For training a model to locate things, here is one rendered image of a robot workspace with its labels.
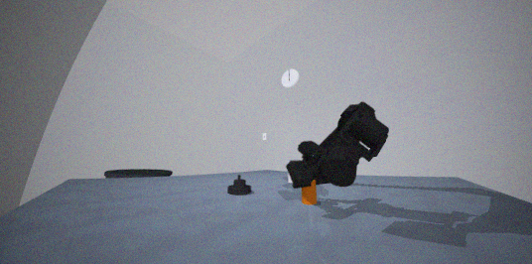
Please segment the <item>orange cylindrical knob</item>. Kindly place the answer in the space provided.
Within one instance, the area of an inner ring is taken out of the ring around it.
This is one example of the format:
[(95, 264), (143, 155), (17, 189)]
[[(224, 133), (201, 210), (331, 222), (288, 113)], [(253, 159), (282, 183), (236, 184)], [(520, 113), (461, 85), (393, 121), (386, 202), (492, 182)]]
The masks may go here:
[(309, 205), (317, 203), (317, 190), (315, 180), (312, 180), (310, 186), (302, 188), (302, 197), (303, 204)]

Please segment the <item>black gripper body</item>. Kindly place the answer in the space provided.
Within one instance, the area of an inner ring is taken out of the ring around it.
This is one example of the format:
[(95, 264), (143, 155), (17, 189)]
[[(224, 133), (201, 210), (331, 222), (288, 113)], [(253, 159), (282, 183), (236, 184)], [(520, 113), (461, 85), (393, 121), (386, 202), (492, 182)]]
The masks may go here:
[(325, 180), (325, 176), (323, 174), (323, 165), (326, 161), (326, 158), (328, 156), (327, 149), (321, 149), (320, 155), (318, 158), (312, 163), (311, 166), (307, 169), (305, 163), (300, 160), (291, 160), (287, 164), (287, 169), (290, 174), (290, 179), (292, 180), (292, 183), (295, 188), (305, 188), (309, 186), (313, 180), (313, 178), (319, 178), (320, 181)]

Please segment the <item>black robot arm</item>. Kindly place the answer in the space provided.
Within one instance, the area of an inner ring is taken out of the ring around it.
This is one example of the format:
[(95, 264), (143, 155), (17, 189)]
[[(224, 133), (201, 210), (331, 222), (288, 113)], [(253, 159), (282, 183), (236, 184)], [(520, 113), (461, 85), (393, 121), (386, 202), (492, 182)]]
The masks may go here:
[[(320, 145), (312, 141), (302, 142), (302, 153), (307, 167), (327, 149), (323, 165), (325, 178), (334, 186), (348, 187), (356, 179), (356, 168), (362, 157), (368, 162), (378, 155), (388, 138), (389, 128), (375, 118), (375, 110), (364, 102), (350, 104), (341, 114), (337, 127)], [(366, 147), (370, 148), (369, 150)]]

